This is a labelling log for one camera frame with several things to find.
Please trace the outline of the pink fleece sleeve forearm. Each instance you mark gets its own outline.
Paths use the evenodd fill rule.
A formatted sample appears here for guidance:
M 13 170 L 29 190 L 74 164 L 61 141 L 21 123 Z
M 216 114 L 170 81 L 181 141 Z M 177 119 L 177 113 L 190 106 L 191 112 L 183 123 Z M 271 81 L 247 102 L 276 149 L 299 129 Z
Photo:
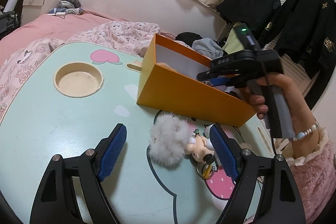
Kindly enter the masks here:
M 319 142 L 307 156 L 294 158 L 291 144 L 283 151 L 299 189 L 306 222 L 313 223 L 335 191 L 333 143 L 325 128 L 318 129 Z

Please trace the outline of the person's right hand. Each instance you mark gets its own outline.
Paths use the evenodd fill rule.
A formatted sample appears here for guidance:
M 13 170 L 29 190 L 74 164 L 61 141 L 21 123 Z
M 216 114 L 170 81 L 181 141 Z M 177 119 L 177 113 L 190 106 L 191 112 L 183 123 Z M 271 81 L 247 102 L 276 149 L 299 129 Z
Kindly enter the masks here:
M 257 79 L 257 83 L 262 86 L 266 86 L 267 84 L 276 85 L 282 89 L 291 114 L 293 131 L 296 134 L 305 132 L 310 129 L 312 125 L 316 124 L 313 113 L 310 111 L 310 108 L 292 78 L 280 73 L 270 73 L 267 77 Z M 245 90 L 249 94 L 249 104 L 252 105 L 254 111 L 257 113 L 258 119 L 263 119 L 268 112 L 265 98 L 254 94 L 249 87 Z M 317 130 L 311 132 L 301 140 L 292 142 L 293 158 L 306 157 L 314 152 L 318 143 L 319 133 Z

